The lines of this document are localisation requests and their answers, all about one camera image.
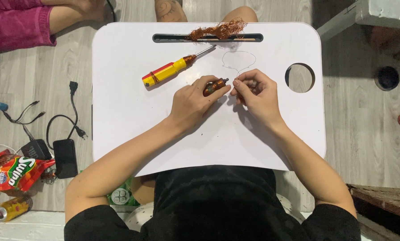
right hand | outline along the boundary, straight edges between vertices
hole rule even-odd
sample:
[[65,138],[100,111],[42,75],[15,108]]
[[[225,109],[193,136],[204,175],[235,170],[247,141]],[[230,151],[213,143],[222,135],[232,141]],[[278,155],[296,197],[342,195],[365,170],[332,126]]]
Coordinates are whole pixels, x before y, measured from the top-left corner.
[[280,115],[277,83],[258,69],[240,74],[233,81],[230,95],[236,96],[236,104],[243,104],[265,126],[273,129],[284,124]]

tangled copper wire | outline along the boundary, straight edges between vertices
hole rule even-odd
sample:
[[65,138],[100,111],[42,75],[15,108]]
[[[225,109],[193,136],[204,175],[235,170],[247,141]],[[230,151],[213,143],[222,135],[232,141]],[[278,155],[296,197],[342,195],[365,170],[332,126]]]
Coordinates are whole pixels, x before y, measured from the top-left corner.
[[197,56],[195,54],[191,54],[189,56],[185,56],[183,59],[188,66],[188,65],[192,65],[192,63],[194,63],[196,58],[197,58]]
[[197,41],[198,39],[202,39],[206,34],[215,35],[218,39],[228,39],[231,35],[240,33],[246,25],[247,23],[238,17],[228,23],[220,23],[214,27],[199,27],[187,36],[187,40]]

swing snack bag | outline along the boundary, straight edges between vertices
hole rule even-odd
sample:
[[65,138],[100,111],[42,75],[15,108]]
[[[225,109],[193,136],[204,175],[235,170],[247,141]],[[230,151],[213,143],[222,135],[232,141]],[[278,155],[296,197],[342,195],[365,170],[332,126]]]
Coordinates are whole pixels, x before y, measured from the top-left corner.
[[0,191],[16,189],[27,191],[41,173],[54,160],[37,160],[11,154],[8,149],[0,152]]

yellow can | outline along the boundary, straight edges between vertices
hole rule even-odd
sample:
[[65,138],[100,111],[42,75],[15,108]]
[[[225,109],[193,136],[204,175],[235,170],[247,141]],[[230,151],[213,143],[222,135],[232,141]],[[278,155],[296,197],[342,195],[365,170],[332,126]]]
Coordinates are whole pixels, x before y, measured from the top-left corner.
[[8,222],[32,208],[32,199],[28,196],[15,197],[0,204],[0,222]]

black smartphone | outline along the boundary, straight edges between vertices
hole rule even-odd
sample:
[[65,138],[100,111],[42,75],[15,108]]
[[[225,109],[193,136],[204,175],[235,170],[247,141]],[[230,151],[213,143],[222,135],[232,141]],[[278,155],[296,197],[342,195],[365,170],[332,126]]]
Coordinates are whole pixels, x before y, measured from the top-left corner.
[[53,142],[54,160],[56,160],[56,176],[59,179],[73,178],[78,174],[77,156],[74,140],[58,140]]

